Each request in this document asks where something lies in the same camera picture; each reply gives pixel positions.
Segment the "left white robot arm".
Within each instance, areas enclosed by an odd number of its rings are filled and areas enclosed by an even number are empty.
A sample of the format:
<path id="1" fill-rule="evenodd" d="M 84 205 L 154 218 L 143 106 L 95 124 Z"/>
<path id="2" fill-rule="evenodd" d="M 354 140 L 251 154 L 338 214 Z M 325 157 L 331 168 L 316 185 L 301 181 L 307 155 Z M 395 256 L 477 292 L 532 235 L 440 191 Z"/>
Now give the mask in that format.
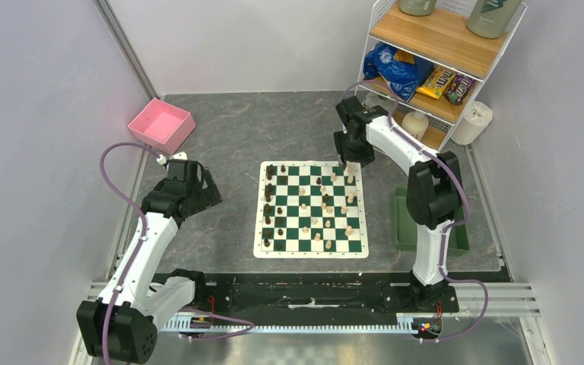
<path id="1" fill-rule="evenodd" d="M 200 271 L 157 266 L 183 222 L 218 205 L 222 197 L 209 169 L 185 153 L 167 160 L 167 176 L 142 200 L 132 244 L 113 278 L 95 300 L 84 300 L 76 318 L 92 357 L 144 364 L 157 333 L 183 307 L 196 311 L 208 301 Z"/>

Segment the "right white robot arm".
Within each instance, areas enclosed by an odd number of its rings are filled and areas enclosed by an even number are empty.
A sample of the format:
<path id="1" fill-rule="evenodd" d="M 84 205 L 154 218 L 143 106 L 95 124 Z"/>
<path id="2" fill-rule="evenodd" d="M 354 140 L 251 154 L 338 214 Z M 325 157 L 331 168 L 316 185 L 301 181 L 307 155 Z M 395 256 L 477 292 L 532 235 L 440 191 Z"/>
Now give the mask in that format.
<path id="1" fill-rule="evenodd" d="M 438 154 L 401 129 L 380 106 L 366 108 L 357 97 L 335 107 L 343 129 L 334 133 L 341 162 L 365 167 L 381 150 L 407 175 L 406 206 L 417 225 L 417 250 L 409 285 L 393 309 L 433 312 L 455 293 L 446 280 L 446 256 L 455 214 L 468 205 L 462 188 L 459 160 L 454 153 Z"/>

